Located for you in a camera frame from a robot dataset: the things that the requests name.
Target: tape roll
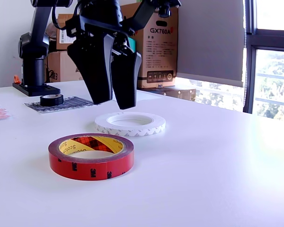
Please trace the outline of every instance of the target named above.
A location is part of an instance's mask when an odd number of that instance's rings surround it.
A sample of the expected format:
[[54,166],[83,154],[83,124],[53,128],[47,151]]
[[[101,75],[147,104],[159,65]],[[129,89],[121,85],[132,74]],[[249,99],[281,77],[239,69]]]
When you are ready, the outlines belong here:
[[[61,176],[75,180],[105,180],[120,176],[133,167],[133,143],[114,135],[67,136],[52,142],[48,150],[51,169]],[[95,159],[69,156],[87,150],[106,151],[114,155]]]
[[97,117],[95,127],[105,134],[138,137],[163,132],[166,121],[150,113],[111,113]]
[[41,106],[55,106],[64,103],[63,95],[47,95],[40,97]]

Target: black tape roll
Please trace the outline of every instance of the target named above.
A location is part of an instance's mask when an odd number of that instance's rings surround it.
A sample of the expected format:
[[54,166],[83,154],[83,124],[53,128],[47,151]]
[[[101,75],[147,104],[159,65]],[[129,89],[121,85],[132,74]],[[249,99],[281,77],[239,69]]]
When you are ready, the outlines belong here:
[[41,106],[55,106],[64,103],[63,95],[48,95],[40,97]]

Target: black cable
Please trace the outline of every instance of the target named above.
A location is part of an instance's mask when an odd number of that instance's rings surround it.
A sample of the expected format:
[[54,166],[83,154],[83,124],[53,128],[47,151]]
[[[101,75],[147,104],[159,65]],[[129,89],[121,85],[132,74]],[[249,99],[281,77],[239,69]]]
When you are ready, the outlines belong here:
[[57,18],[56,18],[56,6],[57,6],[57,3],[58,3],[58,0],[56,0],[55,4],[54,4],[54,6],[53,6],[53,10],[52,10],[52,21],[53,21],[53,25],[54,25],[56,28],[60,29],[60,30],[65,30],[65,29],[66,29],[66,26],[60,27],[60,26],[58,25],[58,22],[57,22]]

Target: white table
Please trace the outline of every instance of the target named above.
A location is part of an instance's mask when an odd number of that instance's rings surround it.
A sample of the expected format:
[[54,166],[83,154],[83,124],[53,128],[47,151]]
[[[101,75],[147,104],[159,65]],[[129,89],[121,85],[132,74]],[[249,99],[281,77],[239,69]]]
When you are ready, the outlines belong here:
[[[90,99],[83,81],[54,84]],[[0,227],[284,227],[284,123],[163,97],[129,111],[164,117],[167,130],[135,145],[127,174],[76,181],[49,167],[55,139],[97,132],[115,101],[40,114],[37,101],[0,88]]]

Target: window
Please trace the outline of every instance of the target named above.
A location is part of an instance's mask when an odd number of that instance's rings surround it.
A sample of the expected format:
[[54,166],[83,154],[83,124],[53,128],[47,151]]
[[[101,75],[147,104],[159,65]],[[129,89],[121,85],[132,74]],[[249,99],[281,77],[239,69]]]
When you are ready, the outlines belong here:
[[246,0],[244,111],[284,121],[284,0]]
[[284,121],[284,52],[257,50],[253,113]]
[[257,0],[257,28],[284,30],[284,0]]
[[199,80],[176,78],[177,85],[189,85],[196,89],[197,103],[216,106],[242,112],[244,105],[244,88],[216,84]]

